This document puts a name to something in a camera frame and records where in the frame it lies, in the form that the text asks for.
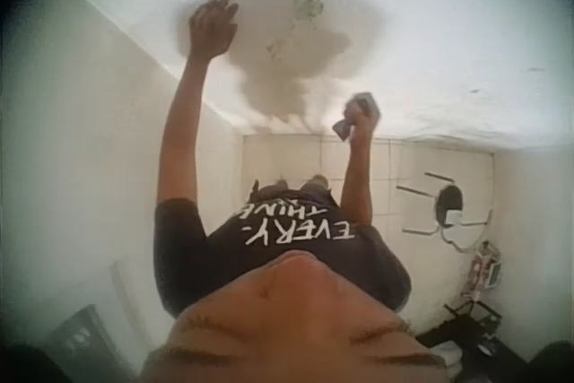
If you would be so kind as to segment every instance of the shirt sleeve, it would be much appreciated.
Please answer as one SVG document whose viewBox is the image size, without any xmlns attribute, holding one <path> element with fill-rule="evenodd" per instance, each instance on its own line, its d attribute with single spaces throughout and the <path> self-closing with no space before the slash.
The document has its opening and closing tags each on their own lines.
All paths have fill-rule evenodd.
<svg viewBox="0 0 574 383">
<path fill-rule="evenodd" d="M 193 300 L 207 237 L 197 205 L 187 199 L 170 199 L 155 209 L 153 266 L 163 308 L 176 317 Z"/>
<path fill-rule="evenodd" d="M 411 276 L 398 257 L 385 244 L 380 233 L 373 226 L 356 228 L 363 238 L 369 239 L 374 247 L 375 265 L 380 280 L 381 297 L 390 309 L 400 311 L 411 296 Z"/>
</svg>

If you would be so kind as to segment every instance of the person's right hand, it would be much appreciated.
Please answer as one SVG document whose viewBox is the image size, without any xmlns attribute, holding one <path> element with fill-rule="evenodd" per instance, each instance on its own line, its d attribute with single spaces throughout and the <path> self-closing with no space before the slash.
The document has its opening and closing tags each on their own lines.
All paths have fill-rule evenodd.
<svg viewBox="0 0 574 383">
<path fill-rule="evenodd" d="M 350 139 L 351 146 L 370 146 L 379 116 L 372 112 L 365 113 L 356 100 L 351 100 L 345 107 L 344 117 L 353 125 Z"/>
<path fill-rule="evenodd" d="M 189 55 L 210 61 L 227 52 L 237 32 L 233 17 L 238 9 L 239 6 L 230 4 L 230 0 L 209 0 L 197 8 L 189 19 Z"/>
</svg>

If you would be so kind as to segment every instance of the floor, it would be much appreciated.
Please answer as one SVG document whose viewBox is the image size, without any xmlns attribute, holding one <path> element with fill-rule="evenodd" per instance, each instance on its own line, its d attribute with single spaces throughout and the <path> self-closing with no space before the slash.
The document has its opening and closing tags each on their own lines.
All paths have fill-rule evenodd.
<svg viewBox="0 0 574 383">
<path fill-rule="evenodd" d="M 335 137 L 313 135 L 252 135 L 243 146 L 242 195 L 247 198 L 253 181 L 261 185 L 279 178 L 296 188 L 314 174 L 327 177 L 332 193 L 341 197 L 349 145 Z M 460 291 L 471 255 L 457 253 L 437 236 L 403 233 L 402 229 L 431 231 L 433 200 L 396 189 L 397 185 L 436 195 L 446 182 L 430 178 L 432 172 L 453 178 L 463 191 L 464 222 L 486 219 L 492 208 L 492 154 L 462 151 L 440 144 L 376 140 L 371 155 L 373 224 L 403 262 L 413 280 L 413 294 L 401 316 L 415 332 L 425 331 L 446 316 L 442 304 Z M 452 236 L 470 244 L 482 227 L 458 228 Z"/>
</svg>

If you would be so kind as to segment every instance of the black t-shirt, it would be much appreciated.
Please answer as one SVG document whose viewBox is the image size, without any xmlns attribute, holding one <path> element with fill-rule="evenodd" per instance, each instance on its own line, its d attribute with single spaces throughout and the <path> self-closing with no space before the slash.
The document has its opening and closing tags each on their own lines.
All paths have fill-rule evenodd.
<svg viewBox="0 0 574 383">
<path fill-rule="evenodd" d="M 154 266 L 164 308 L 176 317 L 190 304 L 293 249 L 313 253 L 391 309 L 402 307 L 411 281 L 378 231 L 351 225 L 335 206 L 304 194 L 297 197 L 247 204 L 209 236 L 191 201 L 159 204 Z"/>
</svg>

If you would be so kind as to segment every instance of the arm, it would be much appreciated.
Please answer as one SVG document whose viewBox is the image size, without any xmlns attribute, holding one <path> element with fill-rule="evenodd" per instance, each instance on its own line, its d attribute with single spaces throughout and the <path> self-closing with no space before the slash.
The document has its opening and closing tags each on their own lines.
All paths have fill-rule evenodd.
<svg viewBox="0 0 574 383">
<path fill-rule="evenodd" d="M 237 26 L 229 0 L 209 0 L 189 21 L 192 48 L 163 131 L 157 204 L 182 197 L 197 202 L 196 142 L 205 77 L 211 60 L 225 53 Z"/>
<path fill-rule="evenodd" d="M 351 135 L 351 157 L 341 196 L 341 211 L 349 222 L 370 226 L 373 220 L 373 205 L 370 199 L 370 146 L 378 119 L 365 114 L 355 101 L 347 105 L 344 114 L 351 120 L 354 128 Z"/>
</svg>

